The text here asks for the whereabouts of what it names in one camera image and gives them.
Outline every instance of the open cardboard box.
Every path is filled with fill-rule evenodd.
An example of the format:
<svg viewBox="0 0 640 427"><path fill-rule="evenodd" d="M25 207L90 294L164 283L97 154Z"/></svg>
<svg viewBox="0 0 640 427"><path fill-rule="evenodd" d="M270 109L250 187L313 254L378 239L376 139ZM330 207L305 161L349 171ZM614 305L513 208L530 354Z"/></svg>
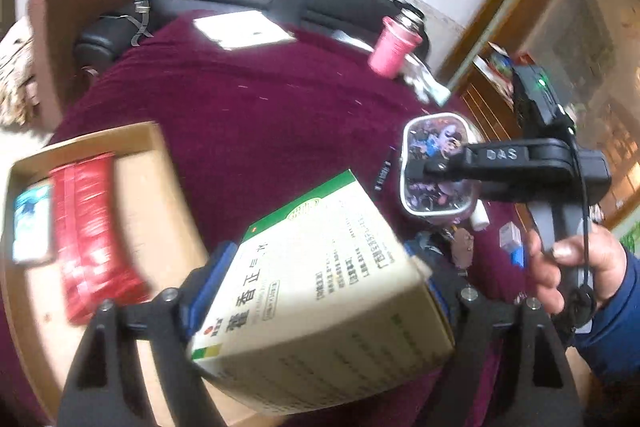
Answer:
<svg viewBox="0 0 640 427"><path fill-rule="evenodd" d="M55 422L65 383L84 328L65 317L57 262L24 267L12 263L14 200L29 185L48 177L51 169L105 152L116 153L114 188L117 220L124 245L153 296L178 287L189 272L202 266L207 251L178 185L158 125L138 123L81 136L45 147L17 161L9 173L0 240L2 298L16 351L46 414ZM158 425L174 424L165 403L150 346L138 343L146 389ZM283 418L265 417L206 383L228 425L269 427Z"/></svg>

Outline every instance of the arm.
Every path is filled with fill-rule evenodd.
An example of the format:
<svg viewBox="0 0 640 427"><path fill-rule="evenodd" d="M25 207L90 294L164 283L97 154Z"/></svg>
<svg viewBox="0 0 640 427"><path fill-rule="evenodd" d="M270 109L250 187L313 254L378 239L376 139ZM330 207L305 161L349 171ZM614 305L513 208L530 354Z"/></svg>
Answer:
<svg viewBox="0 0 640 427"><path fill-rule="evenodd" d="M582 237L556 243L554 259L542 254L536 233L530 232L527 242L538 298L547 312L559 313L564 299L558 291L558 264L584 262ZM589 245L598 312L591 333L576 335L575 346L601 380L625 380L640 373L640 261L603 227L594 225Z"/></svg>

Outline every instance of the black cable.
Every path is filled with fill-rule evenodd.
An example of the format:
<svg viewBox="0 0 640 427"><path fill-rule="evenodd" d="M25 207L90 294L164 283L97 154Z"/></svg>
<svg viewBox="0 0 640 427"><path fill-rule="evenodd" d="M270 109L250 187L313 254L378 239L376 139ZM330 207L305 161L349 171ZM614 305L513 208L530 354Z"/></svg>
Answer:
<svg viewBox="0 0 640 427"><path fill-rule="evenodd" d="M584 236L584 286L589 285L589 200L587 196L587 183L584 181L582 175L582 168L580 167L580 159L578 152L578 144L575 139L574 130L569 128L569 146L574 157L575 170L578 173L578 181L580 182L580 188L582 189L582 235Z"/></svg>

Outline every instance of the green stripe on box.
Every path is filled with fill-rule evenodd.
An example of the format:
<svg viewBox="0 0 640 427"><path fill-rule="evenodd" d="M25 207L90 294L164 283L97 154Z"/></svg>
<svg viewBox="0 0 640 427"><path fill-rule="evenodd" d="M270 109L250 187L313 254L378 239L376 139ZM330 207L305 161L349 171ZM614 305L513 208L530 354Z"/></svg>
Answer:
<svg viewBox="0 0 640 427"><path fill-rule="evenodd" d="M204 358L204 352L207 350L206 347L201 347L200 349L196 349L191 353L191 360L199 360Z"/></svg>
<svg viewBox="0 0 640 427"><path fill-rule="evenodd" d="M289 213L304 203L305 201L311 200L313 198L324 198L329 194L332 194L336 190L340 188L346 187L350 183L356 181L355 176L351 172L351 170L345 171L341 174L338 174L335 178L330 179L326 183L323 183L319 187L314 188L312 191L306 193L304 196L300 196L297 200L291 201L291 203L286 204L282 208L279 208L275 212L272 212L266 217L263 217L260 221L256 221L252 224L249 229L244 234L242 241L246 241L247 239L254 237L257 233L264 232L268 228L272 227L276 223L287 219Z"/></svg>

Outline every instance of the human hand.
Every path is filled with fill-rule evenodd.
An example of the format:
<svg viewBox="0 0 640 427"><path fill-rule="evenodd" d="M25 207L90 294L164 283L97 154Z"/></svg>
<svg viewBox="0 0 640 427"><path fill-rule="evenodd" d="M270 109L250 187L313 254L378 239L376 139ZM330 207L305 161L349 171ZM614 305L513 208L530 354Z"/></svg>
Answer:
<svg viewBox="0 0 640 427"><path fill-rule="evenodd" d="M593 269L593 285L596 309L599 309L618 291L626 273L626 252L620 242L600 225L592 225L589 234L589 264ZM540 236L530 230L527 233L529 270L536 282L537 297L551 314L564 309L564 298L558 291L560 268L580 266L584 263L584 238L574 235L558 241L553 248L553 258L542 253Z"/></svg>

